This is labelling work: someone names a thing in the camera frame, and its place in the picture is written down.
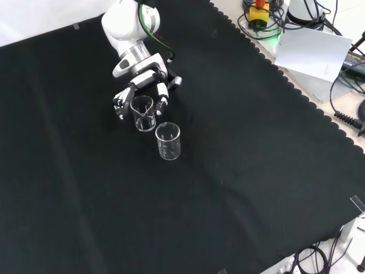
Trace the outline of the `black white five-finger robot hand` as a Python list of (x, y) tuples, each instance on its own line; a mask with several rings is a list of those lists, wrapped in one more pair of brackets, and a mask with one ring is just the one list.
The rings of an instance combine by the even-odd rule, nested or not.
[(112, 74), (118, 78), (127, 73), (132, 75), (132, 79), (127, 87), (113, 98), (114, 109), (119, 119), (128, 115), (128, 108), (135, 93), (152, 84), (156, 86), (159, 96), (155, 113), (161, 116), (168, 105), (169, 92), (181, 84), (181, 78), (165, 65), (160, 54), (154, 54), (142, 61), (129, 55), (123, 57)]

